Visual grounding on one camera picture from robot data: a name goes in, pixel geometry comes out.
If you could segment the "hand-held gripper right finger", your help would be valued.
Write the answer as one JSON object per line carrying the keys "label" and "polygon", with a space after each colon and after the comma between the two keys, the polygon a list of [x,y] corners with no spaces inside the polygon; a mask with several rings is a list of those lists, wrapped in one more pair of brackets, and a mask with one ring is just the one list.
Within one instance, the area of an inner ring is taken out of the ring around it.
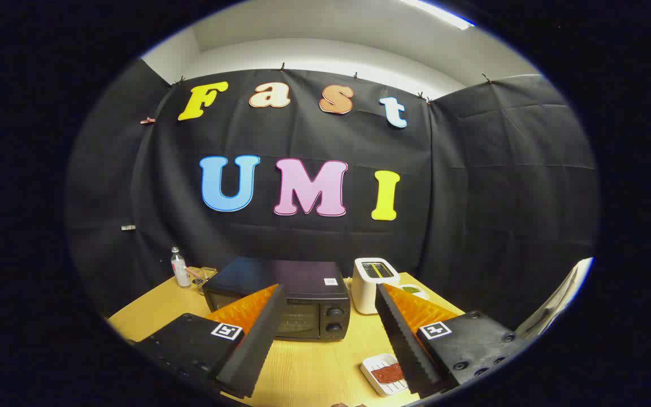
{"label": "hand-held gripper right finger", "polygon": [[390,284],[375,307],[409,391],[425,399],[505,364],[527,340],[481,311],[457,315]]}

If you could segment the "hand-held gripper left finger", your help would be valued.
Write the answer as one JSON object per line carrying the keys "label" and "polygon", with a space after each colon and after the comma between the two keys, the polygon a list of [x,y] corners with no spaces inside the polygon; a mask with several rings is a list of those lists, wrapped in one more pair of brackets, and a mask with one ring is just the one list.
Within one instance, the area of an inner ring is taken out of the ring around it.
{"label": "hand-held gripper left finger", "polygon": [[272,284],[209,316],[183,313],[129,344],[155,366],[209,396],[250,397],[287,304]]}

